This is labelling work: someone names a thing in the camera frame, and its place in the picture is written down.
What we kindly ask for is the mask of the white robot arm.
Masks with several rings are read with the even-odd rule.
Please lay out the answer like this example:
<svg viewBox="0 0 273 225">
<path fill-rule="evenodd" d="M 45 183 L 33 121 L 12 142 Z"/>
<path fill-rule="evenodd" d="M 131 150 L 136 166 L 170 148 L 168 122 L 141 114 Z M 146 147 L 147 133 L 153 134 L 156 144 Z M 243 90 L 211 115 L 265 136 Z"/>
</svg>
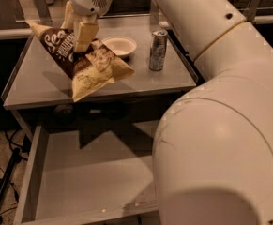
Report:
<svg viewBox="0 0 273 225">
<path fill-rule="evenodd" d="M 153 0 L 205 83 L 159 121 L 161 225 L 273 225 L 273 48 L 227 0 Z"/>
</svg>

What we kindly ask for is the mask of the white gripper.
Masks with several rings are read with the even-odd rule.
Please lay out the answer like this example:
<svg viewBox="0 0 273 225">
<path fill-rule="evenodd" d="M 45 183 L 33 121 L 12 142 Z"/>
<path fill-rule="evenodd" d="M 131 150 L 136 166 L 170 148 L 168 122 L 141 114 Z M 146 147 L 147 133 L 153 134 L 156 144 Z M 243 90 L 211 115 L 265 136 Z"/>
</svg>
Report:
<svg viewBox="0 0 273 225">
<path fill-rule="evenodd" d="M 99 30 L 97 16 L 105 15 L 112 1 L 113 0 L 67 1 L 61 28 L 68 30 L 74 29 L 74 51 L 76 53 L 83 53 L 87 50 Z M 79 15 L 85 17 L 78 18 L 74 21 L 74 10 Z"/>
</svg>

